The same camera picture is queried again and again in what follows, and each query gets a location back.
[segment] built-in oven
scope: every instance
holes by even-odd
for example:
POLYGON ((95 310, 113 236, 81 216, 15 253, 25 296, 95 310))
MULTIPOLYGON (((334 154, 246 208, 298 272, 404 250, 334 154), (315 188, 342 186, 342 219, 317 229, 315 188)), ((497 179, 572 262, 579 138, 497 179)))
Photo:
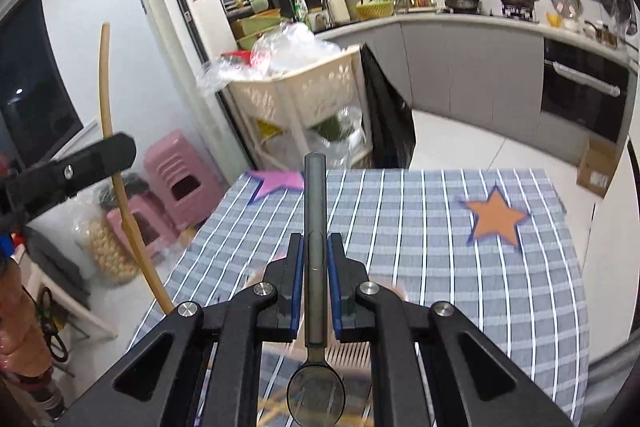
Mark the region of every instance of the built-in oven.
POLYGON ((541 110, 618 141, 629 73, 600 55, 545 39, 541 110))

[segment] silver bolt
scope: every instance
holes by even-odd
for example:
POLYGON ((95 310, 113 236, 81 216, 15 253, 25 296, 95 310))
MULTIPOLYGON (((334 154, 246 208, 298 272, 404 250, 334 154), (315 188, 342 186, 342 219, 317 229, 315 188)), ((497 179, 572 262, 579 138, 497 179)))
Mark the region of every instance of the silver bolt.
POLYGON ((182 317, 191 317, 196 314, 196 311, 198 311, 198 305, 195 302, 183 302, 178 306, 178 313, 182 317))
POLYGON ((360 291, 364 293, 364 295, 375 295, 380 291, 380 286, 374 282, 367 281, 360 285, 360 291))
POLYGON ((448 302, 436 302, 433 305, 433 311, 440 317, 450 317, 453 315, 454 308, 448 302))
POLYGON ((268 282, 258 282, 254 285, 254 293, 260 297, 269 295, 273 291, 273 285, 268 282))

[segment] orange star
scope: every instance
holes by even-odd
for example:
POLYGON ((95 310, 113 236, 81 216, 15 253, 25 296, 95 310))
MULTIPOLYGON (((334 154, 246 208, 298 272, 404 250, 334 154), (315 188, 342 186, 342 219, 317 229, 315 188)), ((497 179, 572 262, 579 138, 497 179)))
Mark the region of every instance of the orange star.
POLYGON ((514 247, 518 246, 516 226, 529 214, 511 208, 498 187, 494 187, 486 201, 465 201, 465 204, 476 216, 476 224, 469 236, 470 243, 495 233, 514 247))

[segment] yellow basket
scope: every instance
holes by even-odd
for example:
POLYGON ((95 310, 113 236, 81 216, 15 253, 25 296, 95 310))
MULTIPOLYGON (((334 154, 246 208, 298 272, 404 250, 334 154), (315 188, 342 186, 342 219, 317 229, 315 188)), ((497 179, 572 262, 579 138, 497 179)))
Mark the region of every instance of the yellow basket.
POLYGON ((374 1, 366 4, 356 4, 356 14, 361 21, 390 17, 394 14, 393 1, 374 1))

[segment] plaid tablecloth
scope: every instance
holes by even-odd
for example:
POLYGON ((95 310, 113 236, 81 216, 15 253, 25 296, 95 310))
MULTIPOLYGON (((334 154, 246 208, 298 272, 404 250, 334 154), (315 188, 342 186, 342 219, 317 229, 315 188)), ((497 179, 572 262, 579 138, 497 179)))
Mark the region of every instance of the plaid tablecloth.
MULTIPOLYGON (((176 303, 208 305, 242 289, 253 270, 303 232, 303 196, 280 190, 248 203, 257 181, 241 176, 200 229, 165 286, 176 303)), ((375 278, 398 281, 421 305, 448 300, 464 312, 577 425, 588 365, 586 301, 562 204, 542 170, 329 171, 328 230, 375 278), (497 237, 467 244, 474 217, 463 205, 494 186, 532 218, 520 250, 497 237)), ((131 344, 155 326, 154 303, 131 344)), ((260 397, 286 386, 297 363, 263 354, 260 397)), ((346 386, 346 409, 368 415, 368 384, 346 386)), ((290 426, 281 414, 270 426, 290 426)))

